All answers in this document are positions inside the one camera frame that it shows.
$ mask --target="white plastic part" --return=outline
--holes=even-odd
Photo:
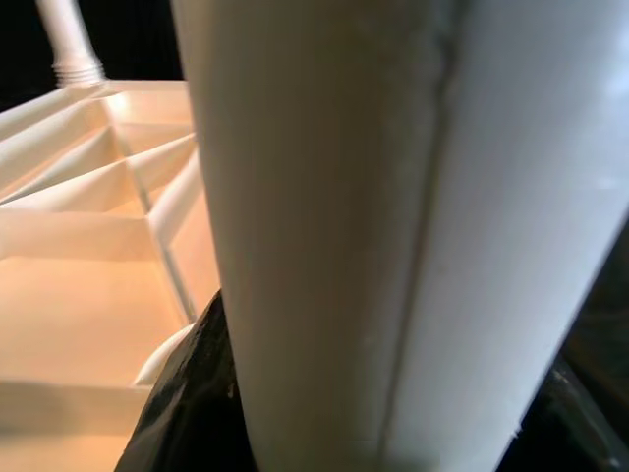
[[[139,368],[218,289],[189,110],[117,81],[0,114],[3,472],[113,470]]]
[[[88,87],[104,81],[75,0],[37,0],[55,57],[59,87]]]
[[[164,365],[168,360],[168,356],[177,348],[184,340],[194,324],[188,324],[175,334],[166,339],[155,351],[148,357],[144,365],[140,368],[138,376],[134,380],[134,385],[152,385],[159,377],[164,369]]]
[[[629,203],[629,4],[174,5],[259,469],[494,469]]]

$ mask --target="white plastic tube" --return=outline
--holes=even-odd
[[[260,471],[492,470],[629,203],[629,4],[175,7]]]
[[[55,57],[59,87],[88,87],[104,81],[76,0],[37,0]]]
[[[134,385],[153,385],[159,374],[164,369],[168,357],[173,353],[181,341],[188,335],[190,330],[194,327],[194,324],[188,324],[186,327],[180,329],[168,339],[166,339],[153,353],[148,356],[144,365],[140,368]]]

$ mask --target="white cylindrical pipe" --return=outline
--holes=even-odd
[[[629,5],[175,7],[260,471],[490,471],[629,202]]]
[[[104,81],[75,0],[37,0],[54,54],[59,87],[87,87]]]
[[[260,471],[377,462],[441,61],[428,2],[174,2]]]

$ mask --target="beige plastic panel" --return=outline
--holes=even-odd
[[[77,104],[0,142],[0,198],[22,188],[108,124],[101,103]]]
[[[3,471],[113,469],[141,366],[219,287],[195,149],[184,83],[0,114]]]
[[[82,98],[98,93],[99,89],[100,87],[61,88],[2,113],[0,115],[0,141],[69,107]]]
[[[188,136],[192,132],[192,126],[122,124],[116,126],[116,132],[123,153],[132,155]]]
[[[0,206],[142,216],[132,174],[117,162]]]
[[[129,384],[182,325],[143,219],[0,211],[0,379]]]
[[[3,472],[111,472],[128,437],[0,436]]]
[[[125,91],[105,98],[119,123],[192,123],[190,103],[181,91]]]

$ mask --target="thin white rod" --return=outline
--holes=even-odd
[[[37,0],[52,47],[59,87],[88,87],[104,81],[75,0]]]

